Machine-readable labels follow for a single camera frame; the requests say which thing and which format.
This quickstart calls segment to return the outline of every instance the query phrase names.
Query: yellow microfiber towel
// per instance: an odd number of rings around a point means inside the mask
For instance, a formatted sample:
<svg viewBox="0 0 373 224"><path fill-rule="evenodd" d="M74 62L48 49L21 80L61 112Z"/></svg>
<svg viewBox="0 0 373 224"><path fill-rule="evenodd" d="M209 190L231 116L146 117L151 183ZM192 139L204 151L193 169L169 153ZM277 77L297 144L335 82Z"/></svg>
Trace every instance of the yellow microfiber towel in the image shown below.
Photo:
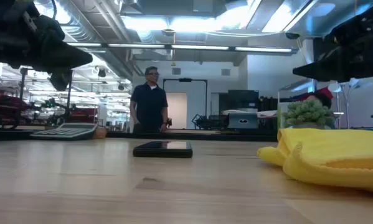
<svg viewBox="0 0 373 224"><path fill-rule="evenodd" d="M373 191L373 131L281 129L258 157L307 183Z"/></svg>

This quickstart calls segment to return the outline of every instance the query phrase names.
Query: wooden table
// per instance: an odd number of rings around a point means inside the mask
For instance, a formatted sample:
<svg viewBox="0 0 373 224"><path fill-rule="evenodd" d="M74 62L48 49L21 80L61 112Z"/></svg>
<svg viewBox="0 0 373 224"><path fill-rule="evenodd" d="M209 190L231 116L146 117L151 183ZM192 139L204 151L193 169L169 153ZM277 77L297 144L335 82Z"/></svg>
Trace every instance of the wooden table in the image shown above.
<svg viewBox="0 0 373 224"><path fill-rule="evenodd" d="M373 224L373 194L290 180L255 156L268 143L132 157L147 141L0 142L0 224Z"/></svg>

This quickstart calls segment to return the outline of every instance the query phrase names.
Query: black tablet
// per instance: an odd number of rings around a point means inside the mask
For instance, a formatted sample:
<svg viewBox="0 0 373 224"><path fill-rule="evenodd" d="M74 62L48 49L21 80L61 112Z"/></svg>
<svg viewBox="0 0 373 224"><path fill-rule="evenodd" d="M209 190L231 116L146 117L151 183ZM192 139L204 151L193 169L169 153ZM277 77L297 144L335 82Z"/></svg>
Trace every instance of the black tablet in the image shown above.
<svg viewBox="0 0 373 224"><path fill-rule="evenodd" d="M187 141L153 141L133 150L135 157L191 158L192 147Z"/></svg>

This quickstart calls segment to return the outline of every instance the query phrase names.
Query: succulent plant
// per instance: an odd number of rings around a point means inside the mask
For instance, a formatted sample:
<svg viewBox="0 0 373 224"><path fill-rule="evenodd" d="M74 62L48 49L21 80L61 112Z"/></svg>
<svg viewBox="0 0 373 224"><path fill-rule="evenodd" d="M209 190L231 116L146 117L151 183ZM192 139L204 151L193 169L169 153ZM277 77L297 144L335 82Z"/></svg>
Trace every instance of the succulent plant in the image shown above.
<svg viewBox="0 0 373 224"><path fill-rule="evenodd" d="M283 113L286 126L296 126L303 123L316 123L324 126L334 122L333 112L323 106L319 100L299 101L288 105L288 111Z"/></svg>

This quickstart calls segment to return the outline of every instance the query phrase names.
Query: dark blue shirt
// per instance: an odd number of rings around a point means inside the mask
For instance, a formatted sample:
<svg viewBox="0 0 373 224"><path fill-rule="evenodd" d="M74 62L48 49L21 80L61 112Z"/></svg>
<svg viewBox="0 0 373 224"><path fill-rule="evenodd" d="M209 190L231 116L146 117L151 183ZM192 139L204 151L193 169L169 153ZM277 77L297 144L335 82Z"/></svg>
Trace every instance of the dark blue shirt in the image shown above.
<svg viewBox="0 0 373 224"><path fill-rule="evenodd" d="M163 108L168 107L166 92L145 83L135 87L131 101L136 103L136 118L147 128L159 128L163 124Z"/></svg>

